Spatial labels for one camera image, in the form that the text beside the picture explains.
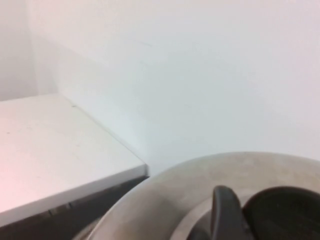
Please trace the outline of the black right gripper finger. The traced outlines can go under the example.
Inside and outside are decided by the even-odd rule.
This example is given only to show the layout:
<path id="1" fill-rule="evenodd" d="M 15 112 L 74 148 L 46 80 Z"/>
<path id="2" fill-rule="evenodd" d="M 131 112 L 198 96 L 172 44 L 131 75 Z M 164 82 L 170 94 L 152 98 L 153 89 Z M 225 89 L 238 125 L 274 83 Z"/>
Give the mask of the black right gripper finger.
<path id="1" fill-rule="evenodd" d="M 211 238 L 213 240 L 250 239 L 250 228 L 244 218 L 240 200 L 227 186 L 219 185 L 213 189 Z"/>

